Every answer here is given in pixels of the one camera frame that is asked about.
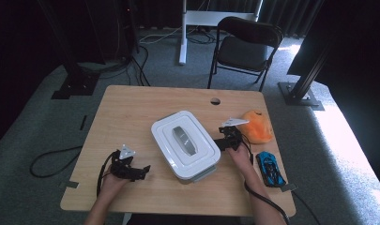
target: toy car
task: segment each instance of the toy car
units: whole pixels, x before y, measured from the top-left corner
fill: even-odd
[[[263,181],[267,187],[280,188],[286,184],[283,180],[275,156],[268,152],[261,152],[256,155]]]

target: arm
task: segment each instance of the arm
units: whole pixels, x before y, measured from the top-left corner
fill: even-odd
[[[251,162],[249,161],[248,150],[243,145],[243,143],[239,145],[236,151],[232,148],[227,149],[227,151],[239,171],[244,176],[248,187],[254,192],[269,199],[268,194],[266,193],[266,189],[259,178],[259,175],[254,170],[253,165],[251,165]],[[285,224],[281,213],[277,209],[273,208],[268,203],[254,197],[253,195],[249,195],[255,224]]]
[[[108,208],[119,193],[120,189],[129,182],[127,179],[120,179],[110,174],[110,169],[104,173],[102,187],[99,196],[93,204],[85,225],[103,224],[108,214]]]

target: gray floor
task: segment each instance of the gray floor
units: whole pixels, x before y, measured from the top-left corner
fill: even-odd
[[[143,35],[158,32],[147,31]],[[187,64],[180,66],[179,43],[178,39],[166,38],[143,44],[149,52],[144,66],[146,78],[153,86],[205,88],[213,45],[189,42]],[[277,83],[297,81],[298,77],[288,76],[286,71],[294,57],[291,46],[298,44],[301,40],[284,40],[263,91],[289,182],[299,186],[296,193],[321,224],[380,224],[380,184],[328,88],[316,82],[312,85],[324,111],[288,106],[284,102]],[[135,58],[142,64],[145,50],[141,49]],[[86,66],[99,68],[93,64]],[[230,73],[224,71],[216,76],[212,88],[258,90],[258,84],[252,84],[249,76],[229,76]],[[133,64],[127,70],[103,73],[93,96],[66,100],[51,100],[67,75],[63,67],[44,79],[0,142],[0,224],[81,224],[84,221],[85,212],[66,212],[59,207],[64,193],[59,185],[69,180],[74,163],[58,175],[44,179],[31,176],[29,167],[42,153],[82,145],[91,126],[89,122],[81,129],[83,117],[95,115],[108,85],[137,85],[135,74],[138,69]],[[41,174],[52,173],[79,151],[43,158],[34,169]],[[316,224],[305,205],[296,197],[294,200],[296,215],[291,218],[292,224]],[[111,213],[107,224],[119,224],[121,219],[121,214]],[[240,222],[230,217],[134,215],[129,224]]]

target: white plastic container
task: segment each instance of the white plastic container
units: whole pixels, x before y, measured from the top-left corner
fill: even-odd
[[[216,171],[220,149],[191,112],[164,117],[151,130],[178,178],[197,182]]]

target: orange object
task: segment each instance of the orange object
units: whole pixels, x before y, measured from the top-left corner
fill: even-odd
[[[261,111],[247,111],[242,115],[242,119],[249,120],[249,123],[238,125],[237,128],[249,139],[250,143],[268,143],[272,140],[271,123]]]

